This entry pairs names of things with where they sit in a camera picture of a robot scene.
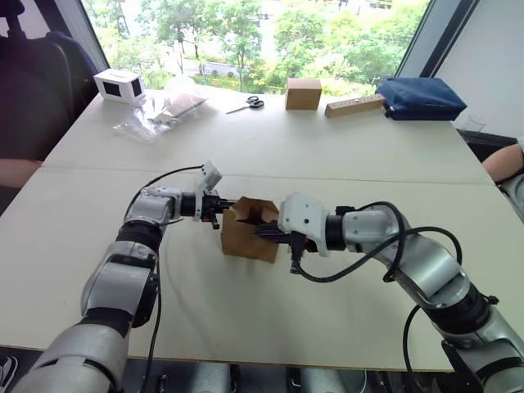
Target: blue bag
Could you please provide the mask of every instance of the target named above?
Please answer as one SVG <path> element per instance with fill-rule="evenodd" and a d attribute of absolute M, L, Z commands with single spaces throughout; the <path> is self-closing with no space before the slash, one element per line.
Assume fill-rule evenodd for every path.
<path fill-rule="evenodd" d="M 440 78 L 386 78 L 377 93 L 393 120 L 455 120 L 467 107 Z"/>

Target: small white box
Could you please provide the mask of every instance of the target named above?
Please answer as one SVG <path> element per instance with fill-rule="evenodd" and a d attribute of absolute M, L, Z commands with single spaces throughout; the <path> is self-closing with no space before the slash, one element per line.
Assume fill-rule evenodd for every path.
<path fill-rule="evenodd" d="M 98 91 L 106 100 L 135 104 L 145 95 L 139 74 L 107 69 L 94 76 Z"/>

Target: wooden power strip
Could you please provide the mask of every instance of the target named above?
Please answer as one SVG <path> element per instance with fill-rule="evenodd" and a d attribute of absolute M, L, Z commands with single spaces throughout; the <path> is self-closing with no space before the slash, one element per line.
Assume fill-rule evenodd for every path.
<path fill-rule="evenodd" d="M 353 113 L 369 111 L 370 109 L 380 108 L 384 103 L 384 97 L 380 94 L 373 94 L 372 96 L 353 98 L 352 100 L 345 100 L 333 102 L 326 105 L 324 114 L 328 118 L 351 115 Z"/>

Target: clear plastic bag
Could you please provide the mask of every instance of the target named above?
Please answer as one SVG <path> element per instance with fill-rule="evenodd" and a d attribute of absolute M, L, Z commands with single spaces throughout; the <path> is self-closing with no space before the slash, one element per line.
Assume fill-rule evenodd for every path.
<path fill-rule="evenodd" d="M 131 116 L 113 129 L 142 142 L 154 142 L 165 131 L 200 117 L 200 108 L 206 99 L 191 78 L 181 75 L 172 78 L 164 90 L 147 90 L 133 106 Z"/>

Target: window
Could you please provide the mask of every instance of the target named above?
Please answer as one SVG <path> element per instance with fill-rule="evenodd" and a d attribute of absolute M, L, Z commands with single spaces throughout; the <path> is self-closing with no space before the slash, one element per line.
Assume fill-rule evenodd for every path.
<path fill-rule="evenodd" d="M 149 88 L 178 74 L 248 93 L 318 78 L 373 93 L 394 75 L 429 0 L 82 0 L 111 67 Z"/>

